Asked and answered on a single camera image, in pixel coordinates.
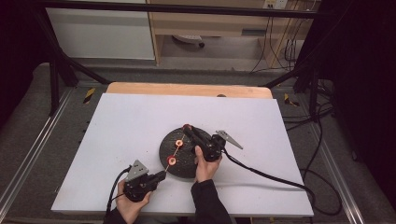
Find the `black sleeve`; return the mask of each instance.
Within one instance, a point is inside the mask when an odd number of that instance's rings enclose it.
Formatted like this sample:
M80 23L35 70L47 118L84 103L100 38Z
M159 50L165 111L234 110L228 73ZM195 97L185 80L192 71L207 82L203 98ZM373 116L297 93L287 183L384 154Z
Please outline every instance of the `black sleeve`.
M103 224L126 224L117 207L105 217Z
M195 203L195 220L197 224L230 224L231 218L221 203L213 180L195 183L191 188Z

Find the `person's left hand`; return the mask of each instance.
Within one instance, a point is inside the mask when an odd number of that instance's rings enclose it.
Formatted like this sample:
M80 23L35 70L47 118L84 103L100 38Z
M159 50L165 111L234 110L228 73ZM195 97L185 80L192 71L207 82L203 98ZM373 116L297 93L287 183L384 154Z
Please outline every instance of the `person's left hand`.
M123 194L124 184L125 180L121 180L119 182L117 195ZM125 195L122 195L116 199L117 209L127 224L134 223L134 221L137 219L137 216L139 216L140 210L149 203L150 195L151 191L146 194L143 201L138 203L132 202Z

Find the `white table surface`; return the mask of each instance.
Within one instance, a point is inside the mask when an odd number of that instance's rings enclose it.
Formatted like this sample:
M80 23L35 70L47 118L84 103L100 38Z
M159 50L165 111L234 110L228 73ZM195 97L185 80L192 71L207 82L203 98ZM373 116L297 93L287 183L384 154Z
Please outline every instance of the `white table surface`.
M227 143L236 159L268 175L303 184L276 100L105 93L51 210L103 213L115 178L135 160L150 174L163 170L161 141L185 123L209 134L225 130L244 147ZM214 181L232 216L313 216L305 191L255 175L225 155ZM192 184L191 179L168 174L142 214L193 215Z

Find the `white cabinet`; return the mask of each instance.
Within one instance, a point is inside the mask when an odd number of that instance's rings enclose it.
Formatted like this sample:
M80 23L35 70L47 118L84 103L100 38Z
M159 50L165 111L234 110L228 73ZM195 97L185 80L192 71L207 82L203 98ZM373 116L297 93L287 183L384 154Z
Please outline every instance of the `white cabinet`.
M47 8L47 12L59 44L69 57L155 60L147 12L63 8Z

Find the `white board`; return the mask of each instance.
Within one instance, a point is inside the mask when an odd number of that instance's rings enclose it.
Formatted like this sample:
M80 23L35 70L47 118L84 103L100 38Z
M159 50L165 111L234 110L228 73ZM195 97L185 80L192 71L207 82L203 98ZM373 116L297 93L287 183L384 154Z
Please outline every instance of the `white board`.
M145 0L90 2L146 4ZM155 60L147 12L69 8L47 8L47 12L59 45L69 57Z
M163 170L161 141L186 123L210 134L225 130L244 147L227 143L228 152L246 166L303 184L276 100L105 93L51 209L105 211L117 175L135 160L150 174ZM232 216L313 216L305 191L255 175L225 156L214 181ZM192 215L192 184L168 174L142 213Z

